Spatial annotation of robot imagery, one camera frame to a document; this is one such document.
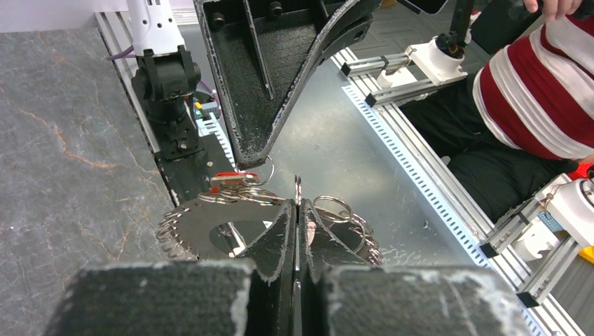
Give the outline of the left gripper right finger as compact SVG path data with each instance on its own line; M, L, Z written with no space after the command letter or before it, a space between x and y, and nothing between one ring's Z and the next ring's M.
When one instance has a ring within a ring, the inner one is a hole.
M528 335L516 295L488 268L374 267L312 202L298 212L303 335Z

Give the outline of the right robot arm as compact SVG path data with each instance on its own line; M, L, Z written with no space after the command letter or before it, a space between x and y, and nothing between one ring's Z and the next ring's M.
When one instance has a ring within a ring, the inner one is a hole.
M201 78L168 1L129 1L132 82L169 158L198 152L185 110ZM240 169L262 165L308 80L364 39L379 1L196 1L207 59Z

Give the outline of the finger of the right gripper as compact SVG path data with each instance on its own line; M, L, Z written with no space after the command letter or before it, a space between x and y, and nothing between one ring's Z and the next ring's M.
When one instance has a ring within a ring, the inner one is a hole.
M379 1L303 1L306 9L283 15L264 35L275 100L265 107L264 154L268 155L299 94L317 67L364 39Z
M264 163L352 1L195 1L239 169Z

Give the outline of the operator bare hand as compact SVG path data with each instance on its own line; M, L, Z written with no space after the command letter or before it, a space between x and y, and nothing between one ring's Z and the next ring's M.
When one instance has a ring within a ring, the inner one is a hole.
M545 21L560 20L572 15L582 4L582 0L523 0L523 4L530 13L542 11Z

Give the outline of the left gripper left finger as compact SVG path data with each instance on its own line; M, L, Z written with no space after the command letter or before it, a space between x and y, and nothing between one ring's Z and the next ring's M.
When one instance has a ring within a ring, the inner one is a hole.
M47 335L292 335L296 205L217 204L211 219L271 219L235 258L84 267Z

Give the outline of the white leader arm base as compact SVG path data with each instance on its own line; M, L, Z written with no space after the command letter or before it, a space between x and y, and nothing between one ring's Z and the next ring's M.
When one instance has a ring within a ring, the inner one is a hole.
M467 77L462 63L465 48L471 41L473 1L456 1L449 31L426 43L410 45L404 52L382 57L383 65L377 78L380 90L366 97L369 106L418 98ZM415 65L425 79L402 83L400 70Z

